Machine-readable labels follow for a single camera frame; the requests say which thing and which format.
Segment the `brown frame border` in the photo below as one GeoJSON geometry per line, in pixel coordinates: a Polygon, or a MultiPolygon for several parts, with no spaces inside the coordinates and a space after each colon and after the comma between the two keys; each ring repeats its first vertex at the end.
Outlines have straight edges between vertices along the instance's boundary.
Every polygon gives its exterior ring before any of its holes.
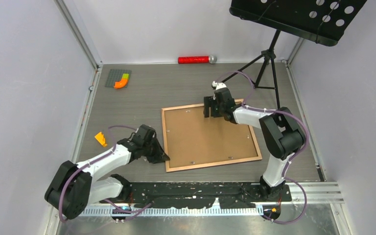
{"type": "MultiPolygon", "coordinates": [[[[242,102],[243,99],[236,99],[236,102],[242,102]]],[[[194,107],[202,107],[204,104],[191,104],[191,105],[183,105],[183,106],[177,106],[177,107],[170,107],[170,108],[162,108],[162,132],[164,134],[164,149],[165,153],[168,154],[168,142],[166,139],[166,123],[165,123],[165,111],[169,110],[176,110],[176,109],[187,109],[187,108],[194,108],[194,107]]],[[[235,163],[244,163],[244,162],[252,162],[252,161],[258,161],[262,160],[261,152],[259,145],[257,144],[257,138],[254,133],[253,127],[249,125],[250,135],[252,137],[254,147],[256,148],[257,156],[252,158],[244,158],[244,159],[235,159],[235,160],[227,160],[223,162],[217,162],[217,163],[205,163],[205,164],[197,164],[197,165],[187,165],[187,166],[180,166],[180,167],[169,167],[169,161],[165,162],[165,167],[167,172],[173,172],[173,171],[180,171],[180,170],[191,170],[191,169],[198,169],[198,168],[204,168],[204,167],[210,167],[210,166],[217,166],[217,165],[227,165],[227,164],[235,164],[235,163]]]]}

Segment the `gray baseplate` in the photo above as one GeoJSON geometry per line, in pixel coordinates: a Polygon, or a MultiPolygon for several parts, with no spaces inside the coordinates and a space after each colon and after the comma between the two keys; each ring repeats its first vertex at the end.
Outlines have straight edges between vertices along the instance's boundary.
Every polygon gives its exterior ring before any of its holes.
{"type": "Polygon", "coordinates": [[[132,73],[131,70],[110,70],[109,75],[107,76],[106,84],[104,84],[104,86],[105,87],[114,87],[115,82],[119,82],[122,79],[122,75],[124,73],[128,73],[129,79],[130,79],[130,74],[132,73]]]}

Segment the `gray wall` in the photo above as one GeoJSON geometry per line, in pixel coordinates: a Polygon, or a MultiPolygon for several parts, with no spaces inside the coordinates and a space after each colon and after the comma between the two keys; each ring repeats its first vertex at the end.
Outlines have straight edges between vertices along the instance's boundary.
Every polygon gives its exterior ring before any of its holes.
{"type": "Polygon", "coordinates": [[[376,234],[376,1],[367,1],[337,46],[305,42],[292,68],[353,228],[376,234]]]}
{"type": "MultiPolygon", "coordinates": [[[[218,62],[249,62],[275,33],[232,16],[231,0],[70,1],[104,64],[176,63],[178,56],[209,54],[218,62]]],[[[276,60],[288,58],[296,41],[282,33],[276,60]]]]}
{"type": "Polygon", "coordinates": [[[43,234],[93,68],[52,0],[0,0],[0,235],[43,234]]]}

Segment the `music stand tripod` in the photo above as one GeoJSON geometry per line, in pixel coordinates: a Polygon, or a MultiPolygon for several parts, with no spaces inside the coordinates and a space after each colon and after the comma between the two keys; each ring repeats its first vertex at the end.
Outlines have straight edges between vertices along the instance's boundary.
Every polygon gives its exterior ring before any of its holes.
{"type": "MultiPolygon", "coordinates": [[[[247,65],[245,65],[245,66],[241,67],[239,70],[237,70],[239,72],[242,72],[244,69],[246,69],[250,65],[254,64],[254,62],[256,62],[260,58],[264,57],[264,62],[261,65],[261,69],[260,69],[260,72],[258,73],[257,79],[256,79],[255,82],[252,81],[252,83],[254,84],[254,88],[275,90],[276,104],[277,104],[278,109],[280,108],[280,100],[279,100],[278,80],[277,80],[277,77],[276,77],[276,68],[275,68],[275,58],[276,58],[275,45],[276,45],[276,42],[279,38],[280,32],[281,32],[280,30],[276,30],[275,36],[273,37],[273,40],[272,40],[272,43],[270,44],[269,49],[262,51],[261,55],[259,55],[256,59],[250,61],[247,65]],[[266,69],[266,66],[269,63],[269,61],[272,64],[273,82],[274,82],[275,86],[274,87],[262,87],[262,86],[259,86],[259,83],[261,81],[261,77],[263,76],[264,70],[266,69]]],[[[237,73],[231,74],[226,79],[224,79],[222,82],[228,81],[230,78],[234,77],[236,74],[237,73]]]]}
{"type": "MultiPolygon", "coordinates": [[[[276,93],[277,108],[280,108],[274,48],[281,31],[332,47],[344,35],[367,0],[232,0],[230,13],[242,20],[253,21],[276,29],[268,50],[238,71],[252,65],[264,57],[263,65],[254,83],[255,88],[273,89],[276,93]],[[274,87],[261,87],[259,83],[269,61],[272,64],[274,87]]],[[[237,73],[228,76],[228,81],[237,73]]]]}

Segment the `robotic arm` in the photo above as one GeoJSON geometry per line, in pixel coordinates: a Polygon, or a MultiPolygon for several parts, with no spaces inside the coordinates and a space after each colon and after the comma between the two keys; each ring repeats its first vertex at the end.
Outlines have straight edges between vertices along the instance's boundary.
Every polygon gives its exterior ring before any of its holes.
{"type": "Polygon", "coordinates": [[[45,193],[45,200],[58,208],[61,191],[67,179],[79,168],[90,165],[80,171],[70,183],[63,199],[63,214],[74,219],[81,214],[88,204],[106,198],[126,200],[131,192],[129,181],[114,174],[105,180],[99,179],[113,169],[126,165],[142,156],[150,163],[163,163],[169,160],[156,138],[152,127],[141,125],[128,139],[117,142],[115,147],[87,161],[74,164],[66,161],[61,164],[45,193]]]}
{"type": "MultiPolygon", "coordinates": [[[[291,117],[258,112],[248,105],[236,104],[224,83],[212,83],[214,96],[204,97],[204,117],[224,117],[234,124],[246,124],[259,128],[270,152],[269,164],[260,178],[259,192],[262,198],[277,195],[284,183],[283,170],[292,157],[305,143],[306,136],[298,123],[291,117]]],[[[291,113],[282,107],[279,111],[291,113]]]]}
{"type": "MultiPolygon", "coordinates": [[[[262,198],[277,196],[285,183],[283,170],[289,158],[306,140],[303,131],[289,116],[257,112],[250,110],[248,105],[236,104],[224,83],[213,82],[212,87],[215,89],[214,95],[204,97],[204,117],[210,117],[211,108],[214,118],[224,117],[226,121],[262,130],[270,158],[258,190],[262,198]]],[[[280,108],[279,111],[290,113],[287,108],[280,108]]],[[[62,212],[68,219],[79,216],[88,204],[106,198],[125,201],[132,190],[129,181],[117,174],[105,180],[99,179],[141,156],[154,164],[169,160],[156,138],[155,130],[147,125],[141,125],[130,138],[118,141],[113,148],[92,159],[77,164],[71,161],[62,163],[45,193],[45,200],[58,208],[62,198],[62,212]],[[76,172],[62,196],[63,187],[76,172]]]]}

